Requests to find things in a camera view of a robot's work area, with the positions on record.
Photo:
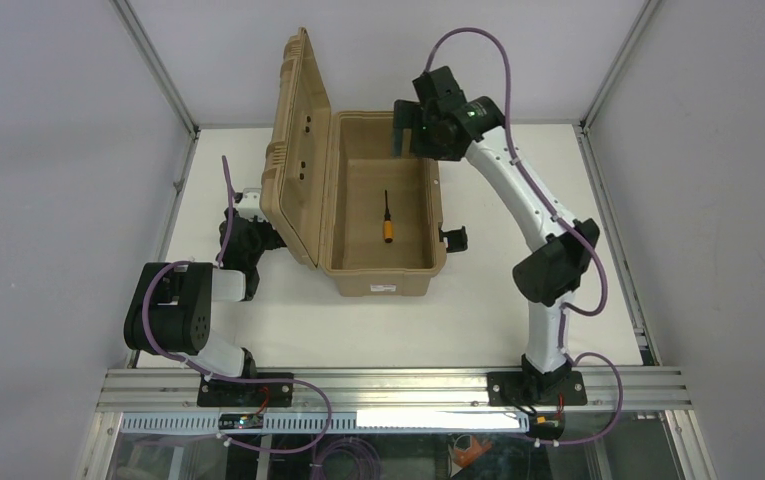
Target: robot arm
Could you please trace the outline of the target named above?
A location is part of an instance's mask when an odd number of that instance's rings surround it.
[[[468,102],[448,67],[424,72],[413,81],[418,102],[394,104],[393,150],[399,155],[403,130],[411,130],[409,151],[417,157],[459,161],[473,165],[497,191],[514,216],[532,254],[516,265],[512,276],[529,301],[529,345],[524,371],[538,383],[537,390],[554,386],[570,371],[560,348],[561,309],[573,300],[590,254],[557,222],[573,225],[591,245],[599,228],[593,220],[580,222],[549,191],[525,159],[520,159],[534,184],[556,210],[548,212],[533,188],[517,170],[509,152],[500,109],[488,97]]]
[[[524,181],[512,162],[506,148],[503,127],[495,127],[483,135],[481,141],[474,141],[465,152],[465,158],[488,180],[506,208],[512,213],[523,233],[526,245],[532,252],[545,246],[549,239],[564,234],[562,227],[550,218],[541,201]],[[546,185],[534,173],[532,166],[522,159],[524,168],[533,174],[541,191],[549,198],[559,214],[568,222],[576,217],[556,199]],[[529,344],[526,359],[539,372],[552,372],[565,362],[564,352],[559,347],[559,322],[561,305],[573,302],[574,293],[569,291],[556,298],[551,306],[543,303],[529,303]]]

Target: black mounting bracket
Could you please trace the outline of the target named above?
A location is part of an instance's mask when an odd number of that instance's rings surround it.
[[[447,253],[458,253],[467,250],[467,229],[462,225],[458,230],[443,231],[438,229],[439,238],[447,244]]]
[[[582,374],[571,372],[554,390],[539,395],[531,395],[532,379],[522,372],[489,372],[487,375],[488,404],[492,407],[513,406],[552,406],[559,404],[561,394],[566,406],[588,404],[585,383]]]
[[[290,372],[259,373],[252,353],[246,348],[243,350],[244,369],[241,378],[256,380],[294,378],[294,374]],[[197,393],[197,406],[255,408],[267,401],[268,407],[286,408],[291,406],[293,396],[294,385],[290,382],[236,383],[213,378],[206,380],[203,376]]]
[[[486,376],[488,404],[493,407],[557,406],[588,403],[582,373],[568,361],[556,370],[541,373],[523,355],[520,371],[489,372]]]

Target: aluminum frame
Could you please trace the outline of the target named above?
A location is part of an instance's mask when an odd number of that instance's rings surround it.
[[[110,2],[120,16],[123,26],[126,27],[126,30],[135,42],[141,58],[143,58],[149,71],[152,72],[155,82],[167,98],[167,102],[170,103],[173,111],[176,112],[176,116],[179,117],[188,134],[193,138],[199,131],[199,127],[197,127],[188,107],[182,100],[176,85],[173,84],[173,80],[170,79],[170,74],[167,73],[164,63],[161,61],[158,52],[146,34],[146,30],[144,30],[141,21],[138,19],[135,9],[132,8],[129,0],[110,0]]]
[[[635,288],[635,282],[632,280],[629,261],[626,258],[623,243],[621,242],[620,227],[618,226],[617,218],[614,214],[612,199],[609,195],[605,179],[603,178],[600,164],[597,161],[597,156],[594,154],[594,150],[591,147],[591,142],[588,138],[588,129],[576,125],[573,127],[573,130],[576,133],[576,141],[579,145],[579,151],[582,154],[585,170],[588,172],[588,180],[591,183],[591,189],[594,191],[594,201],[597,204],[597,210],[600,212],[600,218],[602,219],[603,233],[611,246],[612,261],[615,264],[618,281],[621,285],[621,292],[623,292],[624,301],[629,310],[629,318],[632,320],[633,326],[639,330],[636,335],[639,340],[639,348],[643,350],[646,346],[650,350],[653,361],[658,365],[660,358],[659,350],[656,347],[656,342],[650,329],[647,327],[644,309],[641,305],[638,291]]]
[[[683,478],[717,480],[718,476],[694,410],[667,411],[665,424],[670,434],[671,447],[682,467]]]
[[[104,480],[114,455],[123,414],[97,412],[93,415],[87,442],[79,460],[78,479]]]
[[[614,374],[607,367],[578,367],[588,394],[588,405],[566,411],[611,412],[617,403]],[[271,369],[260,369],[267,372]],[[506,411],[488,405],[485,375],[519,368],[422,369],[278,369],[290,370],[327,392],[334,411],[365,408],[427,408],[450,411]],[[691,400],[682,373],[675,367],[619,367],[627,412],[685,410]],[[196,398],[200,375],[176,368],[109,370],[97,403],[97,412],[244,412],[255,409],[199,408]],[[294,391],[293,406],[274,412],[322,412],[320,397],[305,387]],[[539,407],[545,412],[554,407]]]

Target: orange object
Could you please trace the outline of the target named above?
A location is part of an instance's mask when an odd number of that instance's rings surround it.
[[[480,443],[476,436],[466,436],[470,437],[470,445],[467,448],[460,449],[455,444],[453,445],[453,462],[461,468],[466,468],[493,447],[490,440]]]
[[[388,190],[385,190],[385,222],[382,224],[382,234],[385,243],[394,241],[394,224],[391,222],[391,211],[388,210]]]

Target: wire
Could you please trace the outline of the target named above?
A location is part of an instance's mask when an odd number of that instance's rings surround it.
[[[559,212],[556,210],[556,207],[553,205],[553,202],[551,202],[547,198],[547,196],[541,190],[541,187],[539,187],[538,184],[535,182],[535,179],[532,178],[532,175],[530,175],[529,172],[526,171],[526,168],[524,168],[523,166],[523,162],[520,160],[520,158],[517,155],[517,150],[515,150],[514,140],[512,139],[512,129],[511,129],[511,102],[512,102],[511,64],[509,63],[509,57],[508,57],[508,54],[506,54],[506,49],[505,47],[503,47],[503,44],[500,42],[499,39],[497,39],[497,37],[495,37],[491,33],[481,28],[462,27],[462,28],[456,28],[454,30],[450,30],[449,32],[445,33],[444,36],[442,36],[435,43],[434,47],[432,47],[432,51],[429,52],[429,58],[427,58],[426,60],[426,67],[423,69],[423,71],[425,73],[428,73],[429,70],[432,68],[432,61],[435,59],[435,54],[438,52],[438,48],[441,47],[441,44],[444,43],[444,41],[446,41],[448,38],[452,37],[453,35],[458,35],[459,33],[475,33],[477,35],[482,35],[483,37],[487,38],[488,40],[491,40],[491,42],[494,43],[494,45],[500,51],[500,55],[503,57],[503,67],[505,68],[505,79],[506,79],[506,89],[505,89],[506,99],[503,104],[503,114],[505,116],[505,120],[503,122],[503,128],[505,128],[506,145],[508,146],[509,154],[512,156],[512,162],[515,164],[520,174],[523,175],[523,178],[526,181],[526,183],[529,185],[529,188],[531,188],[532,191],[535,192],[535,195],[538,197],[539,200],[541,200],[541,203],[544,204],[544,208],[547,210],[547,212],[550,213],[550,216],[563,229],[565,229],[568,233],[570,233],[579,243],[581,243],[582,246],[585,248],[585,250],[588,251],[589,254],[591,254],[591,259],[594,260],[594,264],[597,266],[598,276],[600,277],[600,302],[597,304],[597,307],[595,307],[593,310],[583,310],[571,303],[563,303],[562,307],[569,308],[573,310],[574,312],[587,317],[593,317],[595,315],[598,315],[606,307],[606,300],[608,299],[608,296],[609,296],[609,286],[606,280],[606,269],[603,267],[603,262],[600,261],[600,257],[597,255],[597,252],[594,251],[594,247],[591,245],[591,243],[589,243],[588,240],[585,239],[585,237],[583,237],[569,223],[567,223],[567,221],[565,221],[563,218],[559,216]]]
[[[267,396],[264,398],[264,402],[261,404],[260,407],[258,407],[258,411],[255,412],[253,415],[258,415],[259,413],[263,412],[265,408],[267,408],[267,404],[270,403],[270,389],[267,387],[262,387],[259,389],[260,392],[264,392],[267,394]]]
[[[226,160],[226,156],[223,156],[223,176],[226,179],[226,185],[227,190],[229,192],[229,213],[228,220],[226,224],[226,232],[227,234],[223,237],[223,244],[220,248],[220,253],[217,255],[217,261],[220,263],[223,259],[223,254],[226,251],[226,245],[228,245],[228,232],[231,231],[232,226],[232,217],[231,215],[231,209],[234,208],[234,192],[232,190],[232,183],[231,178],[229,177],[229,163]],[[329,400],[329,397],[326,396],[326,393],[321,390],[316,385],[313,385],[309,382],[306,382],[304,380],[297,380],[295,378],[261,378],[261,379],[253,379],[253,378],[237,378],[237,377],[229,377],[227,375],[221,375],[219,373],[214,373],[208,371],[208,369],[198,365],[197,363],[193,362],[189,358],[185,358],[181,355],[176,355],[172,353],[168,353],[166,350],[161,348],[161,345],[158,344],[158,342],[155,340],[155,336],[152,334],[152,328],[149,325],[149,305],[152,301],[152,295],[155,293],[155,289],[158,286],[158,282],[161,281],[162,278],[164,278],[164,275],[169,273],[175,268],[178,267],[184,267],[190,265],[191,262],[188,260],[180,260],[177,262],[172,262],[167,265],[165,265],[161,270],[158,271],[158,273],[155,274],[155,277],[152,278],[152,281],[149,282],[149,286],[147,286],[146,294],[144,295],[143,305],[141,305],[141,320],[143,322],[143,329],[144,329],[144,335],[146,336],[147,341],[149,342],[149,345],[152,347],[153,350],[155,350],[156,353],[159,355],[169,358],[170,360],[174,360],[177,362],[181,362],[191,369],[201,373],[202,375],[205,375],[207,377],[211,377],[217,380],[221,380],[223,382],[230,382],[230,383],[240,383],[240,384],[248,384],[248,385],[267,385],[272,383],[291,383],[294,385],[302,385],[303,387],[306,387],[310,390],[313,390],[315,393],[320,395],[320,398],[323,400],[323,403],[326,404],[326,423],[323,425],[323,429],[318,433],[317,435],[312,438],[310,442],[307,444],[297,447],[297,448],[286,448],[286,449],[274,449],[274,448],[266,448],[266,447],[259,447],[256,445],[251,445],[249,443],[244,443],[239,440],[235,440],[233,438],[227,438],[227,441],[233,445],[236,445],[241,448],[246,448],[248,450],[253,450],[256,452],[264,452],[264,453],[281,453],[281,454],[290,454],[290,453],[300,453],[304,452],[318,443],[320,443],[321,440],[323,440],[323,437],[326,435],[326,432],[329,430],[329,425],[332,422],[332,402]]]
[[[220,252],[217,253],[217,266],[223,265],[223,255],[226,254],[226,248],[229,247],[229,237],[232,235],[232,220],[235,218],[232,208],[235,206],[235,189],[232,188],[232,176],[229,175],[229,160],[223,155],[223,178],[226,180],[226,190],[229,194],[229,211],[226,215],[226,232],[223,234],[223,241],[220,242]]]
[[[591,245],[591,243],[588,242],[588,240],[586,240],[585,237],[583,237],[579,232],[577,232],[567,221],[565,221],[559,215],[559,212],[556,209],[556,207],[553,205],[553,202],[551,202],[550,199],[547,198],[547,196],[541,190],[541,187],[539,187],[538,184],[535,182],[535,179],[532,177],[532,175],[530,175],[529,172],[526,170],[526,168],[524,168],[523,162],[517,155],[517,150],[515,150],[514,140],[512,139],[512,130],[511,130],[511,101],[512,101],[511,100],[512,98],[511,64],[509,63],[509,56],[506,53],[506,49],[505,47],[503,47],[503,44],[500,42],[500,40],[497,39],[497,37],[495,37],[491,33],[481,28],[462,27],[462,28],[456,28],[454,30],[450,30],[449,32],[445,33],[435,43],[434,47],[432,47],[432,51],[429,52],[429,58],[426,59],[426,67],[423,69],[423,71],[425,73],[428,73],[429,70],[432,68],[432,61],[435,59],[435,54],[438,52],[438,48],[441,47],[441,44],[444,43],[444,41],[446,41],[448,38],[452,37],[453,35],[458,35],[459,33],[475,33],[477,35],[482,35],[488,40],[491,40],[491,42],[497,47],[497,50],[500,51],[500,56],[503,57],[503,68],[505,72],[505,81],[506,81],[506,87],[505,87],[506,98],[503,104],[503,114],[505,116],[505,119],[503,121],[503,128],[505,129],[505,134],[506,134],[506,146],[509,149],[509,154],[512,156],[512,162],[514,163],[518,172],[520,172],[520,174],[523,176],[527,185],[529,185],[529,188],[531,188],[532,191],[535,192],[535,195],[544,205],[544,208],[547,210],[547,212],[550,213],[550,216],[552,217],[552,219],[555,220],[563,229],[565,229],[565,231],[570,233],[580,244],[582,244],[585,250],[589,254],[591,254],[591,259],[594,261],[594,264],[597,266],[597,274],[600,277],[600,302],[597,304],[597,306],[593,310],[583,310],[571,303],[562,303],[561,305],[562,307],[561,316],[559,320],[559,348],[562,351],[565,351],[564,332],[565,332],[566,323],[567,323],[566,310],[572,310],[580,315],[587,316],[587,317],[593,317],[595,315],[600,314],[603,311],[603,309],[606,307],[606,301],[608,300],[608,297],[609,297],[609,285],[606,280],[606,269],[603,266],[603,262],[600,260],[599,255],[597,255],[597,252],[594,251],[594,247]],[[621,381],[620,372],[618,371],[615,364],[613,364],[611,360],[609,360],[608,358],[606,358],[605,356],[599,353],[595,353],[595,352],[581,353],[576,357],[575,360],[572,360],[571,357],[567,354],[565,354],[565,356],[571,361],[573,366],[578,365],[579,361],[585,357],[599,358],[600,360],[604,361],[606,365],[609,366],[609,368],[612,369],[612,372],[614,372],[615,379],[618,384],[618,404],[617,404],[617,407],[615,408],[615,414],[612,417],[612,420],[609,422],[609,424],[606,425],[606,427],[603,428],[603,430],[601,430],[599,433],[591,435],[590,437],[561,442],[562,445],[580,445],[583,443],[592,442],[602,438],[603,436],[611,432],[612,429],[615,427],[615,425],[618,422],[618,417],[620,416],[620,413],[623,410],[623,382]],[[531,441],[536,440],[527,435],[523,435],[522,438],[525,438]]]
[[[323,464],[329,457],[338,453],[352,458],[355,464],[355,469],[349,475],[350,479],[378,480],[382,478],[382,460],[373,445],[358,437],[344,437],[330,442],[319,453],[314,452],[311,480],[325,480]]]
[[[559,420],[562,419],[562,414],[565,413],[565,396],[563,394],[559,394],[559,407],[556,409],[556,418]]]
[[[505,389],[500,390],[500,395],[503,397],[503,400],[505,400],[507,403],[511,404],[511,406],[515,407],[520,412],[522,412],[522,413],[524,413],[524,414],[526,414],[526,415],[528,415],[530,417],[538,416],[538,412],[535,410],[535,407],[533,407],[532,405],[520,405],[520,404],[515,403],[511,398],[509,398],[508,395],[506,395],[506,390]]]

